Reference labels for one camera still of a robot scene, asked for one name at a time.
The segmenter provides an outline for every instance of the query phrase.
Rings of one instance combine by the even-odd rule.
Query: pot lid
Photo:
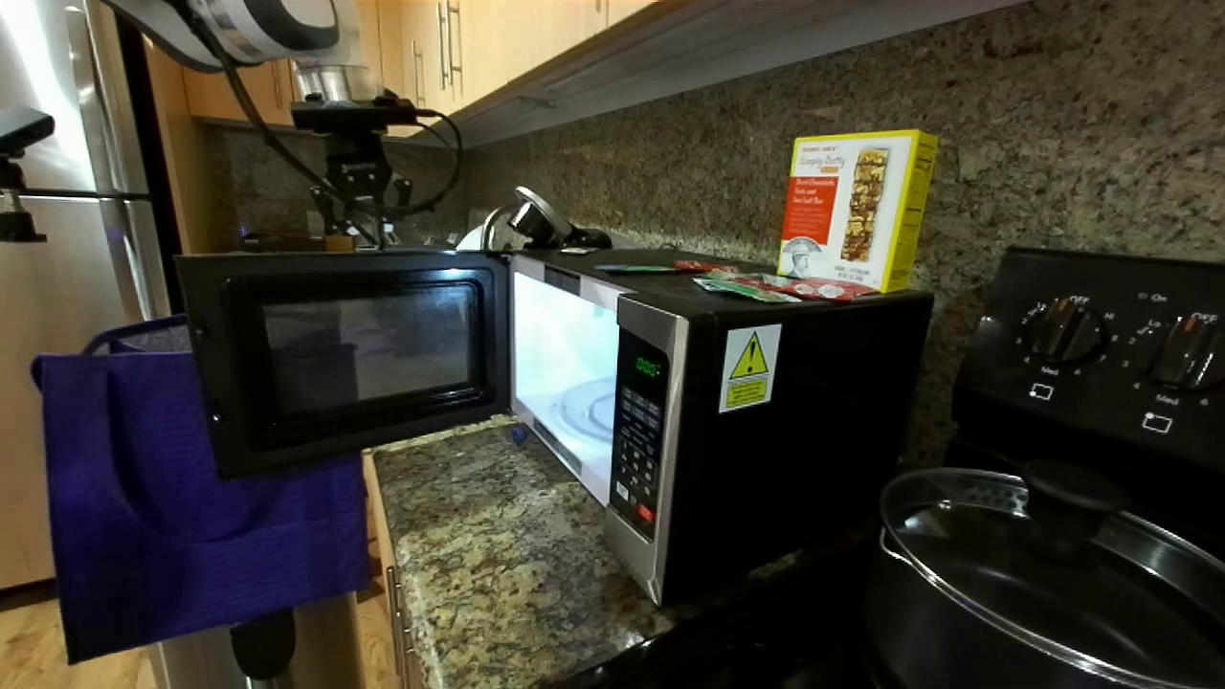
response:
[[[1225,566],[1096,474],[932,465],[879,493],[886,556],[996,630],[1122,686],[1220,686]]]

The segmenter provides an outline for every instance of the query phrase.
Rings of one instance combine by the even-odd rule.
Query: microwave control panel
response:
[[[626,332],[615,364],[615,437],[612,437],[612,493],[610,505],[642,538],[656,538],[661,437],[665,437],[665,373],[670,364],[647,341]]]

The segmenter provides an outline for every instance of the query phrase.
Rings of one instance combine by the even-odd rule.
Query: granite countertop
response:
[[[670,621],[605,552],[603,505],[493,418],[372,447],[406,686],[536,686]]]

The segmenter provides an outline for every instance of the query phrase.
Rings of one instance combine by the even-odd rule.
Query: purple towel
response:
[[[69,662],[369,584],[360,457],[221,482],[197,359],[40,355]]]

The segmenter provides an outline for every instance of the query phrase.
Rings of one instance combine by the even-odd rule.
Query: upper cabinet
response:
[[[197,118],[244,123],[244,112],[238,107],[238,95],[221,71],[183,70],[180,75],[183,75],[189,107]],[[272,123],[272,126],[290,123],[294,75],[290,75],[286,62],[238,70],[238,75],[240,75],[244,91],[254,95],[263,123]]]
[[[488,145],[1011,4],[1021,0],[656,0],[453,118]]]
[[[352,4],[372,85],[453,115],[469,145],[488,145],[1021,0]],[[263,118],[290,123],[290,71],[285,64],[244,71]],[[197,115],[240,118],[220,75],[192,75],[189,91]]]
[[[402,25],[382,56],[402,56],[402,91],[428,112],[462,112],[513,75],[568,54],[652,0],[398,0]]]

